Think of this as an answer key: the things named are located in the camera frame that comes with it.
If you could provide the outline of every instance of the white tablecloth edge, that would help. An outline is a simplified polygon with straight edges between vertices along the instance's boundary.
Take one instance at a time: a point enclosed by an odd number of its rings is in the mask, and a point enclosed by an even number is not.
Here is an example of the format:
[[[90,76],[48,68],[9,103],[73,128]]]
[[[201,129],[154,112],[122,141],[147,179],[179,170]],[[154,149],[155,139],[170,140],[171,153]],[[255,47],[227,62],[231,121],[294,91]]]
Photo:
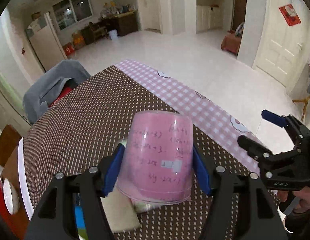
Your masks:
[[[23,151],[23,138],[19,141],[18,144],[18,177],[19,177],[19,185],[21,187],[22,198],[24,202],[24,206],[26,209],[26,213],[28,215],[29,220],[31,220],[32,215],[34,213],[34,208],[31,203],[30,193],[28,192],[28,187],[26,183],[26,175],[25,175],[25,166],[24,166],[24,151]]]

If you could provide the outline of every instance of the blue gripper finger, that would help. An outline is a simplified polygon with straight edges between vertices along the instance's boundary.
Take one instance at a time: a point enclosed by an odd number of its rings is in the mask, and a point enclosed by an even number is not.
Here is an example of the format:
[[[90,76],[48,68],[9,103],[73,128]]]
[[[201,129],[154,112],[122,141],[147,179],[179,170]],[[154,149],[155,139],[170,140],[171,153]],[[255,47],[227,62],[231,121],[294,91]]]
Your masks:
[[[287,125],[285,117],[279,116],[267,110],[262,111],[262,118],[282,128]]]

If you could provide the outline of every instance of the refrigerator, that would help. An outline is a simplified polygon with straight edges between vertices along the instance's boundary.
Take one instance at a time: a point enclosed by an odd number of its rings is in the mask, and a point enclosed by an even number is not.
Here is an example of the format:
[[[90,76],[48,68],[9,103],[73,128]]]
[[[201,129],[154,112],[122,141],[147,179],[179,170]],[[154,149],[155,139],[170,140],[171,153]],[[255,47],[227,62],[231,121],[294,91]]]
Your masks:
[[[45,13],[33,21],[25,32],[37,58],[46,71],[67,59],[49,13]]]

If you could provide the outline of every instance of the window frame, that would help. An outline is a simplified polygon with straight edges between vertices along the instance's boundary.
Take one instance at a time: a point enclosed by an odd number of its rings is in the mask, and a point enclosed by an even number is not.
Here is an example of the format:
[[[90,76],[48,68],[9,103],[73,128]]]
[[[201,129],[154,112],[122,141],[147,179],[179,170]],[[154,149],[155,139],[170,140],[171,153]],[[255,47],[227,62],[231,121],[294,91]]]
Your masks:
[[[71,6],[71,10],[72,10],[72,12],[73,12],[73,16],[74,16],[75,22],[74,22],[73,24],[71,24],[71,25],[65,27],[65,28],[62,29],[62,30],[58,27],[58,29],[59,29],[60,32],[64,31],[65,29],[67,29],[67,28],[69,28],[69,27],[71,27],[71,26],[74,26],[74,25],[77,24],[77,23],[80,23],[80,22],[82,22],[82,21],[85,21],[85,20],[90,19],[91,17],[93,17],[94,13],[93,13],[91,1],[90,1],[90,0],[87,0],[87,1],[88,1],[89,9],[91,10],[91,14],[92,14],[92,15],[78,21],[78,20],[77,20],[77,17],[76,17],[75,10],[74,10],[74,7],[73,7],[72,0],[68,0],[69,4],[70,4],[70,6]]]

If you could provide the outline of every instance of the red wall decoration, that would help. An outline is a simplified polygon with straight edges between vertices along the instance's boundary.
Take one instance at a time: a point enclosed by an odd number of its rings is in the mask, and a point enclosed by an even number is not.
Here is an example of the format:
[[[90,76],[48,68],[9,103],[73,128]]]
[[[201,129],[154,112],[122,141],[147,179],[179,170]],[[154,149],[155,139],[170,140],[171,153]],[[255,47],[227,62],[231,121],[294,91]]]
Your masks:
[[[298,17],[293,5],[288,4],[279,8],[280,12],[284,16],[288,26],[293,26],[299,23],[302,23]]]

